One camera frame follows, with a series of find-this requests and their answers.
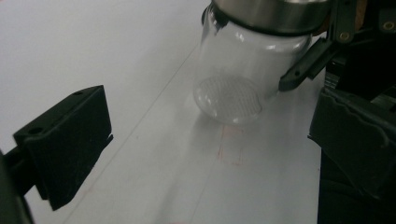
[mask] jar bottom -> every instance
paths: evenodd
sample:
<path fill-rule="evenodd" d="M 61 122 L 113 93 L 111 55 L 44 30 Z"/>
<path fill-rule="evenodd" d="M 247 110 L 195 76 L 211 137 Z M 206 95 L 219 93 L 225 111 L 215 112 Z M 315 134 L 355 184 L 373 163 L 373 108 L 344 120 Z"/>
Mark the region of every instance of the jar bottom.
<path fill-rule="evenodd" d="M 216 76 L 194 88 L 195 103 L 209 117 L 226 124 L 246 124 L 262 112 L 255 85 L 245 77 Z"/>

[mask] screw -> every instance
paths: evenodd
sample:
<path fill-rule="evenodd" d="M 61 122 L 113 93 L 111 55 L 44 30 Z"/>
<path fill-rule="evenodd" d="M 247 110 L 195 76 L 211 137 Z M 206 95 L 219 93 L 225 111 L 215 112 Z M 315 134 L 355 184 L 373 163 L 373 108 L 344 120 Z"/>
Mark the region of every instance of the screw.
<path fill-rule="evenodd" d="M 384 30 L 387 30 L 387 31 L 393 30 L 393 28 L 395 28 L 395 23 L 393 21 L 386 21 L 382 25 L 382 28 L 384 28 Z"/>
<path fill-rule="evenodd" d="M 344 40 L 344 41 L 348 40 L 349 39 L 349 33 L 347 33 L 347 32 L 341 33 L 340 34 L 340 39 Z"/>

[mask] white table surface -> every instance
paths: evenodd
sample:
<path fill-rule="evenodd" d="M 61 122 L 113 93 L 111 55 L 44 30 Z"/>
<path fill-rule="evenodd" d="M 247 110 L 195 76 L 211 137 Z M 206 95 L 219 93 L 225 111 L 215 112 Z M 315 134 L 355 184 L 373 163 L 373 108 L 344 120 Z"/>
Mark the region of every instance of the white table surface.
<path fill-rule="evenodd" d="M 323 78 L 257 122 L 222 125 L 191 94 L 209 0 L 0 0 L 0 148 L 74 91 L 104 85 L 114 140 L 36 224 L 314 224 L 320 148 L 307 138 Z"/>

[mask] metal lid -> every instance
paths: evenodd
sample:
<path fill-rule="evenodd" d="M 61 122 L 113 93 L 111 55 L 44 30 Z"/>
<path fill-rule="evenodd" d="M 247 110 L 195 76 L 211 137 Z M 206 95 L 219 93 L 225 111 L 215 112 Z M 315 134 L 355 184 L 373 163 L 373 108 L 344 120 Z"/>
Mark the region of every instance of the metal lid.
<path fill-rule="evenodd" d="M 237 24 L 270 35 L 307 35 L 316 31 L 332 0 L 212 0 Z"/>

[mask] glass jar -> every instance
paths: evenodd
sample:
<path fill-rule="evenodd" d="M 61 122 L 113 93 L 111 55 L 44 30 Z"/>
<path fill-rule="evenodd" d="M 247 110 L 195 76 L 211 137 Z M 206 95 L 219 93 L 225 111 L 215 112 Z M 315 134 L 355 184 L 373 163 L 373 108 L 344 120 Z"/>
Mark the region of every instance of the glass jar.
<path fill-rule="evenodd" d="M 193 96 L 209 117 L 225 124 L 257 119 L 276 98 L 280 78 L 303 56 L 311 35 L 256 33 L 205 10 Z"/>

